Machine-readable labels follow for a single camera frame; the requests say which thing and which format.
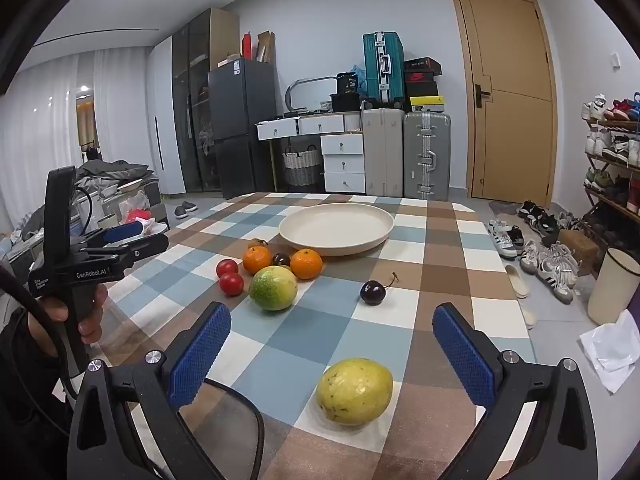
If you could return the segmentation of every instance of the laundry basket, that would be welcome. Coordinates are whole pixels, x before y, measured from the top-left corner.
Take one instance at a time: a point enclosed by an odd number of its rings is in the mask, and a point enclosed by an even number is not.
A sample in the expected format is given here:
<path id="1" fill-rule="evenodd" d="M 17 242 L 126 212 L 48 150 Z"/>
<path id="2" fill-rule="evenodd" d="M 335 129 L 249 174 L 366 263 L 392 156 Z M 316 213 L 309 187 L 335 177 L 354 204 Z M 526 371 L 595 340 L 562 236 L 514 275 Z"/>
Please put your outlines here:
<path id="1" fill-rule="evenodd" d="M 320 180 L 320 154 L 314 145 L 304 152 L 294 152 L 287 146 L 284 157 L 285 177 L 290 186 L 309 186 Z"/>
<path id="2" fill-rule="evenodd" d="M 618 249 L 607 248 L 587 312 L 598 324 L 615 323 L 640 284 L 640 264 Z"/>

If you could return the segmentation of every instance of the refrigerator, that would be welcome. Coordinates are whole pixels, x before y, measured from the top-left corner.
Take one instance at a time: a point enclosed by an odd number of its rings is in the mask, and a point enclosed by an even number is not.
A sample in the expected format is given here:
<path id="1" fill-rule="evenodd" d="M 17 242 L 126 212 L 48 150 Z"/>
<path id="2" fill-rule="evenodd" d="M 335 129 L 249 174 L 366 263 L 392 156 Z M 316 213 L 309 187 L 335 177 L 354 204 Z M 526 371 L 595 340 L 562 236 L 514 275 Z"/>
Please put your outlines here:
<path id="1" fill-rule="evenodd" d="M 209 110 L 210 9 L 173 35 L 175 135 L 186 192 L 220 191 Z"/>
<path id="2" fill-rule="evenodd" d="M 273 65 L 238 59 L 209 72 L 209 109 L 223 197 L 274 191 L 270 145 L 257 128 L 276 117 Z"/>

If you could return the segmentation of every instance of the black door handle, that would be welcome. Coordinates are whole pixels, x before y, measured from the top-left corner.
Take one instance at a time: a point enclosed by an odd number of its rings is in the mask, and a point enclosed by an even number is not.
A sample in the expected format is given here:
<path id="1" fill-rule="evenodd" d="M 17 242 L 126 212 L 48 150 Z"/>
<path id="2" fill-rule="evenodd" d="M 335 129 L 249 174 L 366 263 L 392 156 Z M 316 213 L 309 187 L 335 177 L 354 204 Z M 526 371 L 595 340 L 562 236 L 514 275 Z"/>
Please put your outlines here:
<path id="1" fill-rule="evenodd" d="M 491 92 L 484 92 L 480 85 L 476 85 L 476 108 L 482 108 L 483 97 L 491 97 Z"/>

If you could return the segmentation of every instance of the screw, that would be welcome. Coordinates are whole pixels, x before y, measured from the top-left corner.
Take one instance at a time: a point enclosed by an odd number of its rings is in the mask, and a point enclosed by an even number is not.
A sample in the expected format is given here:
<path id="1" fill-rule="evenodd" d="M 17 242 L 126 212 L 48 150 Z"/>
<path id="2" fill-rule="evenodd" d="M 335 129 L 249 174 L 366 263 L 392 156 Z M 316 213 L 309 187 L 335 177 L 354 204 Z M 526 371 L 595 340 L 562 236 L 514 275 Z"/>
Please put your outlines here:
<path id="1" fill-rule="evenodd" d="M 562 361 L 562 366 L 564 366 L 570 372 L 573 372 L 578 367 L 575 361 L 569 358 Z"/>
<path id="2" fill-rule="evenodd" d="M 156 364 L 162 358 L 162 352 L 159 350 L 152 350 L 145 355 L 145 361 L 150 365 Z"/>
<path id="3" fill-rule="evenodd" d="M 100 359 L 94 359 L 87 367 L 90 372 L 97 372 L 100 368 L 102 368 L 102 361 L 100 361 Z"/>
<path id="4" fill-rule="evenodd" d="M 509 364 L 516 364 L 520 360 L 520 356 L 513 350 L 505 350 L 502 352 L 502 358 Z"/>

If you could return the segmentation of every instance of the beige trash can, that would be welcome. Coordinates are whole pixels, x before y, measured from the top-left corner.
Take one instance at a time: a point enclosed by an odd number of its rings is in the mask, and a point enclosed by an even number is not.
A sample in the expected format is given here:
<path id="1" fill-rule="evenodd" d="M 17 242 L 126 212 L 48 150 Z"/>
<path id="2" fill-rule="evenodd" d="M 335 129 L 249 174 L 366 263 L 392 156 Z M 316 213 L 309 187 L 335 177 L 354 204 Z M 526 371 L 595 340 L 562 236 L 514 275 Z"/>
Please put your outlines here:
<path id="1" fill-rule="evenodd" d="M 607 248 L 589 300 L 589 317 L 598 324 L 615 323 L 639 284 L 640 264 L 623 251 Z"/>

